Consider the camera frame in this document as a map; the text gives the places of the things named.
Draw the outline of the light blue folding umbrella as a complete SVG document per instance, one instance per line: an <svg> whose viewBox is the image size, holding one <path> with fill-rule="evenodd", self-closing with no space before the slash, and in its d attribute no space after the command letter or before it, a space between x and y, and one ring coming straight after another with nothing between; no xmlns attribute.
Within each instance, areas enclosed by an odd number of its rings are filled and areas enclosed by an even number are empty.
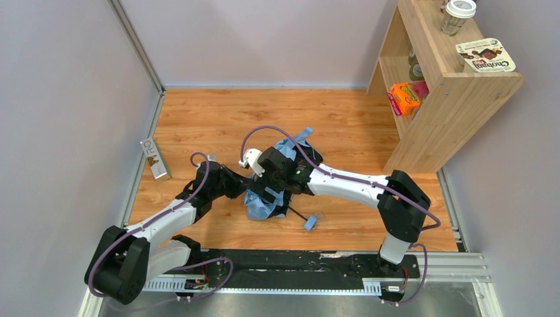
<svg viewBox="0 0 560 317"><path fill-rule="evenodd" d="M263 203L256 197L251 197L246 190L244 205L247 207L246 216L253 221L262 221L272 217L284 217L291 209L290 203L294 195L312 195L308 182L315 166L323 163L323 156L306 140L313 132L311 127L306 127L295 136L288 135L274 146L262 151L258 162L265 172L282 171L289 175L286 192L276 195L274 203ZM241 155L247 150L245 137L241 146ZM254 172L250 176L250 184L257 184L258 176Z"/></svg>

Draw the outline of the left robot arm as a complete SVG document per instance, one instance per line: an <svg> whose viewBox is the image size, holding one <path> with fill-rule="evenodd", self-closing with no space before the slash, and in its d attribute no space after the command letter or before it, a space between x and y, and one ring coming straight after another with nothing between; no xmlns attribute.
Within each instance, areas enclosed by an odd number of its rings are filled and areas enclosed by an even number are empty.
<svg viewBox="0 0 560 317"><path fill-rule="evenodd" d="M220 197L235 199L250 179L210 160L197 166L195 178L161 211L135 225L108 227L84 276L89 291L121 304L134 301L145 283L186 265L198 242L178 231L193 225Z"/></svg>

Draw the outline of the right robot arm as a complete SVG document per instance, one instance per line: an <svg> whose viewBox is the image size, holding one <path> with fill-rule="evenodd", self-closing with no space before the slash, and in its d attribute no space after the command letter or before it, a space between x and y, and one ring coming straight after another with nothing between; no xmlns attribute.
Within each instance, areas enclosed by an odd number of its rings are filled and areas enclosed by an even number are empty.
<svg viewBox="0 0 560 317"><path fill-rule="evenodd" d="M270 188L275 193L340 197L377 209L387 231L379 256L393 265L401 264L418 241L431 205L425 192L401 170L389 176L356 174L316 164L305 155L288 158L273 147L264 152L248 149L239 165L253 170L250 187L265 199L271 198L264 192Z"/></svg>

